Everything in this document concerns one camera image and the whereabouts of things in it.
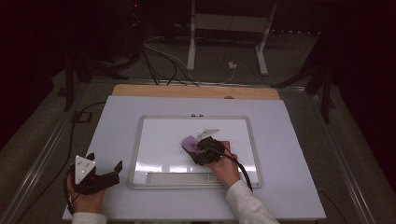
whiteboard surface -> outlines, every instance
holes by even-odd
[[[326,217],[283,101],[109,96],[87,152],[95,153],[99,175],[123,163],[120,183],[106,190],[103,201],[102,213],[108,219],[235,220],[225,200],[226,189],[127,187],[139,119],[192,114],[249,118],[263,178],[262,188],[253,194],[275,218]],[[66,209],[64,218],[71,218]]]
[[[255,147],[250,134],[248,118],[244,117],[147,117],[140,119],[128,186],[131,189],[180,189],[180,188],[215,188],[223,187],[219,181],[211,181],[210,169],[195,164],[190,155],[182,148],[181,141],[194,137],[204,130],[220,129],[212,137],[232,143],[232,152],[238,155],[238,161],[247,170],[253,188],[261,186],[260,169],[255,161]],[[169,174],[160,178],[160,174]],[[186,182],[189,174],[197,181]],[[159,177],[163,182],[154,185],[152,178]]]

